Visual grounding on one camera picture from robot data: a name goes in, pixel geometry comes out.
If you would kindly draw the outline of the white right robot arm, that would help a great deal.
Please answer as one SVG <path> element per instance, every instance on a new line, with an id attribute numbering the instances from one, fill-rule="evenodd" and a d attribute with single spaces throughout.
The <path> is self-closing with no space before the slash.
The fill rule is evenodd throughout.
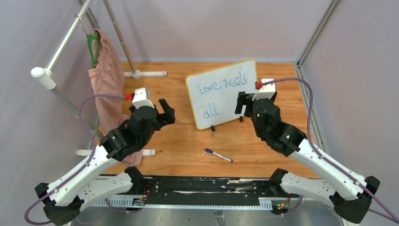
<path id="1" fill-rule="evenodd" d="M 269 179 L 270 193 L 277 197 L 287 193 L 311 198 L 333 208 L 341 218 L 361 223 L 380 181 L 343 166 L 320 150 L 300 129 L 283 122 L 280 108 L 274 104 L 275 95 L 254 97 L 254 94 L 239 92 L 235 113 L 249 117 L 256 136 L 272 150 L 301 162 L 323 179 L 314 181 L 276 169 Z"/>

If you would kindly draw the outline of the white whiteboard marker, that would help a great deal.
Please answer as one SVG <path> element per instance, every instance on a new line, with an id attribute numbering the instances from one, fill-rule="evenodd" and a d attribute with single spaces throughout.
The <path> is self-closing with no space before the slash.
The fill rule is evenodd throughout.
<path id="1" fill-rule="evenodd" d="M 222 159 L 224 159 L 224 160 L 227 160 L 227 161 L 229 161 L 229 162 L 233 162 L 232 159 L 230 159 L 230 158 L 228 158 L 228 157 L 225 157 L 225 156 L 223 156 L 223 155 L 221 155 L 221 154 L 218 154 L 218 153 L 216 153 L 216 152 L 213 152 L 212 154 L 213 154 L 213 155 L 216 155 L 216 156 L 218 156 L 218 157 L 220 157 L 220 158 L 222 158 Z"/>

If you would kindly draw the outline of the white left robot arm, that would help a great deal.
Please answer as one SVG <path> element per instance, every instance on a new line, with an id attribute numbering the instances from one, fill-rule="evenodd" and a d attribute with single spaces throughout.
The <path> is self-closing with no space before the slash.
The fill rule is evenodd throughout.
<path id="1" fill-rule="evenodd" d="M 110 130 L 90 156 L 58 180 L 35 187 L 50 223 L 63 226 L 98 201 L 115 194 L 140 194 L 143 191 L 145 179 L 133 166 L 103 182 L 93 184 L 92 181 L 106 169 L 141 151 L 155 131 L 175 123 L 174 108 L 165 99 L 159 99 L 159 103 L 163 113 L 150 104 L 133 104 L 130 118 Z"/>

